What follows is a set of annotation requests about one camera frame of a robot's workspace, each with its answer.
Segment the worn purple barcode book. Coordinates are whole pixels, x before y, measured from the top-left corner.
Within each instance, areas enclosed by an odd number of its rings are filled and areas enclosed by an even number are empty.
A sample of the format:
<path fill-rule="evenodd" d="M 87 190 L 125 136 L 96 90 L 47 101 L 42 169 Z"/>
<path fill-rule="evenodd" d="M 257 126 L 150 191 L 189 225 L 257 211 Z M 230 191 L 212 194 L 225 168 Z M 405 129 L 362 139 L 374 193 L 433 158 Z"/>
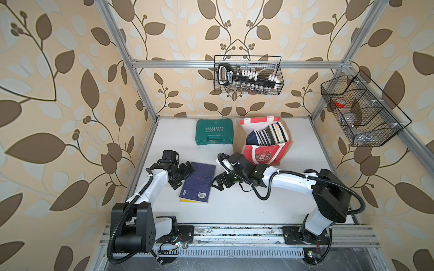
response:
<path fill-rule="evenodd" d="M 216 165 L 191 162 L 194 172 L 184 181 L 180 199 L 208 203 Z"/>

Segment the navy book bottom stack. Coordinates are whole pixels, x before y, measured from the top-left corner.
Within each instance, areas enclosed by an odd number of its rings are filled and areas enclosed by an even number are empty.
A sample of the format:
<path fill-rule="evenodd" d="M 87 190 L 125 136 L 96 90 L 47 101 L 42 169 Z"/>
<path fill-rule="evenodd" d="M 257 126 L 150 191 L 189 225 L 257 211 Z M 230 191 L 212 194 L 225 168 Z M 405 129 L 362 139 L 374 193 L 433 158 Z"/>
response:
<path fill-rule="evenodd" d="M 251 133 L 249 133 L 246 137 L 246 145 L 254 145 L 254 146 L 259 146 L 259 139 L 257 136 L 257 132 L 256 131 L 252 131 Z"/>

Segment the burlap canvas bag red front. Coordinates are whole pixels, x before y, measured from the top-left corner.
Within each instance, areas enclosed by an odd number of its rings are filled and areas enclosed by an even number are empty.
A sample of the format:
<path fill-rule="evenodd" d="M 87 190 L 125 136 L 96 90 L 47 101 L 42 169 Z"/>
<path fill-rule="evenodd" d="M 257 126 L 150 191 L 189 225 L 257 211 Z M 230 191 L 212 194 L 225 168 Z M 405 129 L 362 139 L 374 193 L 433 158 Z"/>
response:
<path fill-rule="evenodd" d="M 271 124 L 274 125 L 277 122 L 282 122 L 285 126 L 290 140 L 284 143 L 274 144 L 272 146 L 254 146 L 246 145 L 246 137 L 252 131 L 262 131 L 269 127 Z M 256 118 L 246 118 L 238 120 L 235 125 L 233 150 L 234 152 L 239 152 L 243 154 L 248 161 L 254 164 L 268 164 L 270 166 L 278 166 L 285 157 L 286 153 L 290 149 L 293 143 L 291 133 L 281 117 L 256 117 Z"/>

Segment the black brown cover book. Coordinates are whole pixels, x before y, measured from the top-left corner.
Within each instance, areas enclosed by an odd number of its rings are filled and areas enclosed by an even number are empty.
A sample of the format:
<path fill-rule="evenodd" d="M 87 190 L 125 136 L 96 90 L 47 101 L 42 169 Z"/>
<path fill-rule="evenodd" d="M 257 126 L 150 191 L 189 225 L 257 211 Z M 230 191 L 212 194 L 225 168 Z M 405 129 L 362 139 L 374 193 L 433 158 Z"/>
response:
<path fill-rule="evenodd" d="M 271 137 L 273 138 L 275 144 L 280 143 L 280 138 L 279 138 L 278 133 L 277 133 L 276 130 L 274 129 L 274 125 L 271 124 L 271 125 L 269 126 L 269 128 L 270 128 L 270 134 L 271 134 Z"/>

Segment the black wolf cover book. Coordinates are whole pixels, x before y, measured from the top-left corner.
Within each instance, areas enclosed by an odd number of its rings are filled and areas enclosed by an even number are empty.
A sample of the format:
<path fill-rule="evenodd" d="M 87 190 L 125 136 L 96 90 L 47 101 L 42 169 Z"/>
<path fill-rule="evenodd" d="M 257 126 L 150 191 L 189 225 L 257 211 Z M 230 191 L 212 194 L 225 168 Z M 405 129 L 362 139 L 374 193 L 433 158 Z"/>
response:
<path fill-rule="evenodd" d="M 279 135 L 279 142 L 280 142 L 280 143 L 287 142 L 287 139 L 286 139 L 286 136 L 285 136 L 284 130 L 283 130 L 282 127 L 280 126 L 280 123 L 277 122 L 277 123 L 275 124 L 275 127 L 276 127 L 276 132 L 277 132 L 277 134 Z"/>

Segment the purple navy barcode book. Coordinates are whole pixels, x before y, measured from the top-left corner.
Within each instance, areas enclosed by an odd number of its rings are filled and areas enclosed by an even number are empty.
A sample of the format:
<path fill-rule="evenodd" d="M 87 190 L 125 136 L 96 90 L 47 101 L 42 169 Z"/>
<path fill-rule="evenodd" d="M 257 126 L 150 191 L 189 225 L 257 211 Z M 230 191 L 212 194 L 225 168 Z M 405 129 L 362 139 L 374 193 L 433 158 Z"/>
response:
<path fill-rule="evenodd" d="M 255 131 L 255 135 L 257 137 L 258 145 L 259 146 L 263 146 L 264 145 L 264 141 L 262 139 L 261 132 L 260 131 Z"/>

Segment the navy book dragon cover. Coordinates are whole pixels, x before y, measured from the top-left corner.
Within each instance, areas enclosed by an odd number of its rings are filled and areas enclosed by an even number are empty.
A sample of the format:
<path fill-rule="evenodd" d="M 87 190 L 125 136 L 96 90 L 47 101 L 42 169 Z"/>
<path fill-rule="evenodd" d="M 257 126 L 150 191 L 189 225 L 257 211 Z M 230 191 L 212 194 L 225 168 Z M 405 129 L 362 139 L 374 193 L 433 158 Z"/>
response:
<path fill-rule="evenodd" d="M 262 131 L 260 131 L 260 134 L 261 134 L 261 138 L 262 138 L 262 141 L 263 141 L 263 146 L 268 146 L 269 142 L 268 142 L 268 137 L 267 137 L 266 131 L 262 130 Z"/>

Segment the navy book small yellow label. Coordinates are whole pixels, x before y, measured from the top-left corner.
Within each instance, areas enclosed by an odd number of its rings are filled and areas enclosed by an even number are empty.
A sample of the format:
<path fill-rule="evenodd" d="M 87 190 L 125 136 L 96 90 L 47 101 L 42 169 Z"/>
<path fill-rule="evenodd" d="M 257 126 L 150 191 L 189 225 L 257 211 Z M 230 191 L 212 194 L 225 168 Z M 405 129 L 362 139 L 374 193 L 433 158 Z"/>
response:
<path fill-rule="evenodd" d="M 267 142 L 268 142 L 267 144 L 268 144 L 269 146 L 274 145 L 272 135 L 270 134 L 270 128 L 267 127 L 267 128 L 264 130 L 264 132 L 265 132 L 265 134 L 267 135 Z"/>

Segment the blue book yellow label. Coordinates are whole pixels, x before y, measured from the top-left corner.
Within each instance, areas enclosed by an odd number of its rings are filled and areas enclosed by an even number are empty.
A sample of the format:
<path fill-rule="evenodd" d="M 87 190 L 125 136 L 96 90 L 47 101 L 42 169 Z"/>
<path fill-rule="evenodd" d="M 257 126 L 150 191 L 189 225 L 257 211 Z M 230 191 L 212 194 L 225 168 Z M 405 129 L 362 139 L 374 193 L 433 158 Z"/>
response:
<path fill-rule="evenodd" d="M 288 132 L 287 132 L 287 130 L 286 130 L 286 128 L 285 128 L 285 126 L 283 125 L 282 122 L 280 122 L 280 126 L 281 126 L 281 128 L 283 130 L 282 131 L 282 135 L 285 136 L 285 141 L 288 142 L 290 140 L 290 136 L 289 136 L 289 134 L 288 134 Z"/>

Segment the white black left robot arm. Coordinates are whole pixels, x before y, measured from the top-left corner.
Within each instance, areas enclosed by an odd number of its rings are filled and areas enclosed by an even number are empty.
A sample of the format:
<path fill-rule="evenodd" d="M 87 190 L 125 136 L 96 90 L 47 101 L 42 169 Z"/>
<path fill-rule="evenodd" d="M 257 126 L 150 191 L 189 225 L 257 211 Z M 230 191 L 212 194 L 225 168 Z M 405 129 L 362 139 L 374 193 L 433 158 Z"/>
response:
<path fill-rule="evenodd" d="M 163 260 L 154 251 L 156 242 L 180 247 L 183 234 L 176 217 L 154 216 L 152 204 L 167 184 L 176 190 L 193 172 L 192 164 L 181 163 L 179 153 L 173 150 L 165 150 L 156 163 L 142 171 L 144 183 L 111 211 L 107 245 L 110 264 L 124 263 L 138 253 L 150 253 L 162 264 Z"/>

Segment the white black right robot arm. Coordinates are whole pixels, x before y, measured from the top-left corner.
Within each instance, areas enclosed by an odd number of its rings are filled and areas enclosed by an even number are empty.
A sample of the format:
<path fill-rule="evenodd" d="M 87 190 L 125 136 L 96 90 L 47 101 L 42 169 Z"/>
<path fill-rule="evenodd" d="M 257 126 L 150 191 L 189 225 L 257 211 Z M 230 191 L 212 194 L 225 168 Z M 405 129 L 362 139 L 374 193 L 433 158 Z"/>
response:
<path fill-rule="evenodd" d="M 327 169 L 303 173 L 278 169 L 267 164 L 253 164 L 241 153 L 220 153 L 217 162 L 224 173 L 213 179 L 212 187 L 222 191 L 234 184 L 246 184 L 258 199 L 266 201 L 273 188 L 297 192 L 312 198 L 316 207 L 308 213 L 301 226 L 286 238 L 311 245 L 320 236 L 332 239 L 331 228 L 345 223 L 347 216 L 362 213 L 366 209 L 364 199 L 344 185 Z"/>

